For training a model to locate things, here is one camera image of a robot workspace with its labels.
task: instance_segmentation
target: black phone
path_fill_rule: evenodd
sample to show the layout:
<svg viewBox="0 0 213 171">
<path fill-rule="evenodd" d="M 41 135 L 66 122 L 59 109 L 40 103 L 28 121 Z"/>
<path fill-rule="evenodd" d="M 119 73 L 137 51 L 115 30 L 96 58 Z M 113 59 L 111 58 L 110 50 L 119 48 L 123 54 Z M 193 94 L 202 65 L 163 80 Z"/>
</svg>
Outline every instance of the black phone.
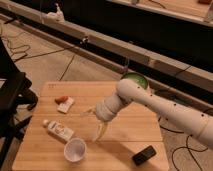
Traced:
<svg viewBox="0 0 213 171">
<path fill-rule="evenodd" d="M 153 146 L 148 146 L 145 149 L 141 150 L 139 153 L 135 154 L 132 157 L 134 163 L 139 166 L 140 164 L 144 163 L 145 161 L 149 160 L 151 157 L 156 155 L 157 152 L 153 148 Z"/>
</svg>

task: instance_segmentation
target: green object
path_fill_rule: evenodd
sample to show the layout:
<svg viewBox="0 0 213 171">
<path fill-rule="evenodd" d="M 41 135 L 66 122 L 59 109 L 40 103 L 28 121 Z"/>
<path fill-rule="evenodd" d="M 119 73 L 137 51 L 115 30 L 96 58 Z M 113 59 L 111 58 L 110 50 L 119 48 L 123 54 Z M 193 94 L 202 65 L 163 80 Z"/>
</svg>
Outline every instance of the green object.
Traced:
<svg viewBox="0 0 213 171">
<path fill-rule="evenodd" d="M 135 72 L 130 72 L 126 73 L 121 77 L 121 79 L 131 79 L 134 82 L 136 82 L 138 85 L 143 87 L 145 90 L 148 88 L 148 80 L 141 74 L 135 73 Z"/>
</svg>

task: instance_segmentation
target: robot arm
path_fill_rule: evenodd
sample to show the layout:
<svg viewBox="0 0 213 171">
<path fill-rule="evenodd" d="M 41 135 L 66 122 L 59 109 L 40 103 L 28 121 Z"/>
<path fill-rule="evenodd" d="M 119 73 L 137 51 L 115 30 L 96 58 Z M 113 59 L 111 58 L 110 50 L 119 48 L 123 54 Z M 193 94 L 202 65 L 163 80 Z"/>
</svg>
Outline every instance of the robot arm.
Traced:
<svg viewBox="0 0 213 171">
<path fill-rule="evenodd" d="M 121 79 L 117 83 L 116 92 L 96 105 L 96 117 L 102 122 L 109 122 L 121 109 L 134 101 L 167 118 L 185 133 L 213 149 L 213 118 L 211 116 L 151 94 L 146 88 L 135 78 Z"/>
</svg>

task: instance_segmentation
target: white cup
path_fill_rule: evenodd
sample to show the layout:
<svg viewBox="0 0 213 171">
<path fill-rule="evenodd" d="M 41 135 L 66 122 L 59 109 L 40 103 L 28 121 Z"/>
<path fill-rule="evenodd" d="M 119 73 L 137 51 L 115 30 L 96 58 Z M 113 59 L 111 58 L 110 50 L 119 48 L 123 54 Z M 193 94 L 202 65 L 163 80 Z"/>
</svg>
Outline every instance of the white cup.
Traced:
<svg viewBox="0 0 213 171">
<path fill-rule="evenodd" d="M 64 147 L 64 156 L 70 162 L 77 162 L 84 158 L 86 143 L 81 138 L 72 138 Z"/>
</svg>

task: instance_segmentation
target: concrete floor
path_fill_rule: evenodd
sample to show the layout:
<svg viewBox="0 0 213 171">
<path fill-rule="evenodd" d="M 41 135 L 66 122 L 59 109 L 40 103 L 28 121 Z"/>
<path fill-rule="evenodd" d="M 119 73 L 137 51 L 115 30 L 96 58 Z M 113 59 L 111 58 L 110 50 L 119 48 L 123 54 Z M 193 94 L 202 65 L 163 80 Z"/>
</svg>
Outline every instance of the concrete floor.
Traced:
<svg viewBox="0 0 213 171">
<path fill-rule="evenodd" d="M 31 34 L 24 30 L 24 26 L 17 27 L 12 24 L 4 25 L 3 20 L 0 17 L 0 23 L 3 28 L 4 36 L 17 36 L 16 38 L 9 38 L 13 43 L 13 46 L 20 45 L 30 45 L 30 50 L 27 51 L 28 56 L 38 55 L 46 52 L 51 52 L 55 50 L 62 49 L 54 43 L 47 41 L 41 37 Z M 74 53 L 71 51 L 63 51 L 60 53 L 54 53 L 51 55 L 41 56 L 32 59 L 24 59 L 17 62 L 17 66 L 21 71 L 27 73 L 27 77 L 33 82 L 32 90 L 35 91 L 38 95 L 41 91 L 42 86 L 46 81 L 58 81 L 63 72 L 65 71 L 68 63 L 72 59 Z M 121 77 L 120 74 L 113 72 L 95 62 L 92 62 L 84 56 L 75 55 L 73 62 L 71 63 L 69 69 L 63 77 L 63 81 L 105 81 L 105 80 L 114 80 L 117 81 Z M 175 129 L 168 121 L 162 119 L 160 124 L 170 128 Z M 167 156 L 169 159 L 170 170 L 175 170 L 174 165 L 172 164 L 172 151 L 180 146 L 185 146 L 186 137 L 185 134 L 175 134 L 165 130 L 162 130 L 162 136 L 164 139 Z M 9 151 L 7 159 L 4 163 L 2 171 L 11 170 L 11 166 L 15 155 L 17 153 L 20 142 L 14 140 L 13 145 Z M 195 140 L 190 139 L 190 146 L 196 149 L 203 149 L 204 147 L 197 143 Z M 213 152 L 207 150 L 202 153 L 192 152 L 204 171 L 213 170 Z M 175 153 L 175 163 L 177 167 L 182 171 L 198 171 L 200 170 L 195 162 L 190 157 L 186 149 L 181 149 Z"/>
</svg>

